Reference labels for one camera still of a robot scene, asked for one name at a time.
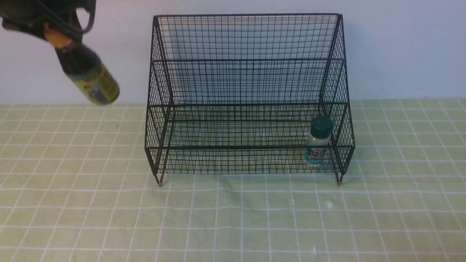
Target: white wall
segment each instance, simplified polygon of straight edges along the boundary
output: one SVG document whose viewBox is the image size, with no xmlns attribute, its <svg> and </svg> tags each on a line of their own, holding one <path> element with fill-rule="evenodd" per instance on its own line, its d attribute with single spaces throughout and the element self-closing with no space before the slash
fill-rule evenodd
<svg viewBox="0 0 466 262">
<path fill-rule="evenodd" d="M 98 0 L 84 42 L 145 103 L 155 14 L 342 13 L 350 98 L 466 97 L 465 0 Z M 0 104 L 86 103 L 53 49 L 0 31 Z"/>
</svg>

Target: dark green bottle cap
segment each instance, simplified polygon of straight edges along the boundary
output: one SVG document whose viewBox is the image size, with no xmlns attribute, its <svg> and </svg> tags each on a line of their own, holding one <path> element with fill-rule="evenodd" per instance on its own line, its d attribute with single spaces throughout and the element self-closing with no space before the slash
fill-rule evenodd
<svg viewBox="0 0 466 262">
<path fill-rule="evenodd" d="M 317 139 L 326 139 L 333 129 L 333 122 L 330 118 L 319 116 L 311 120 L 311 135 Z"/>
</svg>

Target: small plastic bottle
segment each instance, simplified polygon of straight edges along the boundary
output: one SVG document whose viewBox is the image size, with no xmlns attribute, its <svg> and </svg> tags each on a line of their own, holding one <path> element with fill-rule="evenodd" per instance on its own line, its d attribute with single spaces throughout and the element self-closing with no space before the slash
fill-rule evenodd
<svg viewBox="0 0 466 262">
<path fill-rule="evenodd" d="M 328 145 L 333 129 L 330 118 L 319 116 L 311 121 L 311 130 L 308 135 L 307 146 Z M 325 148 L 308 148 L 304 150 L 304 159 L 310 164 L 318 165 L 323 162 Z"/>
</svg>

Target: wire mesh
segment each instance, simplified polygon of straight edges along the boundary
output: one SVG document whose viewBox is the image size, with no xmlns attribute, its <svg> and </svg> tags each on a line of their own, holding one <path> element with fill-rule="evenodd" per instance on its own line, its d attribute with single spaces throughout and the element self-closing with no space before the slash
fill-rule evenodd
<svg viewBox="0 0 466 262">
<path fill-rule="evenodd" d="M 352 130 L 339 14 L 155 16 L 146 152 L 152 171 L 340 172 Z M 334 122 L 324 161 L 310 121 Z"/>
</svg>

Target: orange cap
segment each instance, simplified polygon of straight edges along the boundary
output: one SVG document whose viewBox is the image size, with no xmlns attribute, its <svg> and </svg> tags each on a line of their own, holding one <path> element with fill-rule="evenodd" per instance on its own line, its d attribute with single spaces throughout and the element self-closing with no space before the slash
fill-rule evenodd
<svg viewBox="0 0 466 262">
<path fill-rule="evenodd" d="M 44 36 L 47 41 L 56 48 L 64 48 L 70 45 L 73 41 L 60 33 L 57 30 L 50 29 L 48 22 L 44 23 Z"/>
</svg>

